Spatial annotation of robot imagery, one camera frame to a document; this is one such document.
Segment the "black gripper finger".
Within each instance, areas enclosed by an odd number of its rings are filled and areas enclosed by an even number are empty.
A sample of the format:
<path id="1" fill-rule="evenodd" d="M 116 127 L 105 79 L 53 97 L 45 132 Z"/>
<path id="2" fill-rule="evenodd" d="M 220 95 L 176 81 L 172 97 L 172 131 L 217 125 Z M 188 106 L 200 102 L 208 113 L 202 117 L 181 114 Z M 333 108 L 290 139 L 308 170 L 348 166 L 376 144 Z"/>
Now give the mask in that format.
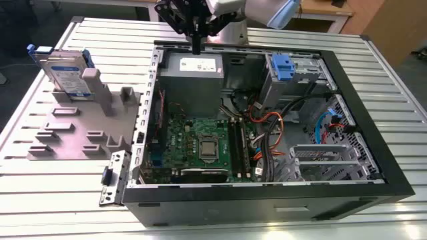
<path id="1" fill-rule="evenodd" d="M 157 15 L 178 35 L 190 42 L 192 54 L 197 54 L 197 32 L 194 15 L 189 0 L 157 0 L 153 7 Z"/>
<path id="2" fill-rule="evenodd" d="M 204 38 L 214 36 L 228 23 L 234 19 L 234 13 L 225 13 L 217 16 L 213 20 L 208 20 L 208 14 L 200 14 L 196 20 L 196 54 L 201 53 L 201 45 Z"/>

